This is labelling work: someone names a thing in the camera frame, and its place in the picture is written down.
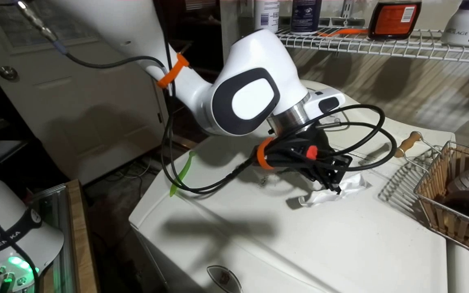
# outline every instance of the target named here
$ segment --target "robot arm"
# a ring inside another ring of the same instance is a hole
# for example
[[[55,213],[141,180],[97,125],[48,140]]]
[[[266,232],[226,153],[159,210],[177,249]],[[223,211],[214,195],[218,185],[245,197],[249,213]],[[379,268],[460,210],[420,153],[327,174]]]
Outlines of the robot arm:
[[[154,79],[162,79],[166,71],[180,66],[179,55],[164,42],[153,0],[50,1],[94,27],[125,55],[157,58],[164,68],[139,61]],[[27,9],[24,1],[17,3],[21,9]],[[307,97],[293,60],[270,30],[257,30],[237,40],[213,84],[188,66],[182,66],[172,81],[174,96],[188,107],[200,127],[213,135],[245,135],[265,118],[281,115]],[[310,117],[320,114],[317,105],[306,112],[312,114]]]

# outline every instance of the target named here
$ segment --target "orange ring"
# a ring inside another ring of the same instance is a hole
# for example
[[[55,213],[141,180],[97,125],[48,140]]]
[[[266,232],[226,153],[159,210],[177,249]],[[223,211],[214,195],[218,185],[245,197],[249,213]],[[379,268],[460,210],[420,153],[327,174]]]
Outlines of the orange ring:
[[[271,170],[273,167],[266,162],[266,159],[265,159],[265,148],[266,148],[266,144],[271,141],[273,138],[271,136],[268,136],[268,138],[265,138],[263,141],[260,141],[258,144],[257,144],[257,148],[255,148],[255,161],[257,161],[257,164],[262,167],[262,169],[265,169],[265,170]]]
[[[162,76],[162,78],[157,81],[157,86],[159,86],[159,87],[167,87],[167,84],[169,84],[170,81],[174,81],[175,76],[180,73],[180,70],[182,70],[183,66],[187,66],[187,65],[188,65],[188,61],[185,60],[185,57],[183,57],[182,53],[177,53],[177,55],[175,55],[175,63],[174,63],[172,68],[167,71],[167,74]]]

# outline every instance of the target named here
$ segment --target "wire shelf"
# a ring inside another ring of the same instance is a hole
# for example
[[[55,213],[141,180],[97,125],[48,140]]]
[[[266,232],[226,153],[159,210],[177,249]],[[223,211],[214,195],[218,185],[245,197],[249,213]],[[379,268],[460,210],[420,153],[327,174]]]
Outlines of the wire shelf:
[[[319,32],[333,30],[333,27],[320,27]],[[387,55],[423,60],[447,60],[469,63],[469,47],[446,45],[441,42],[439,29],[415,29],[408,39],[402,40],[369,40],[367,37],[319,37],[315,34],[276,34],[284,47],[328,50],[367,55]]]

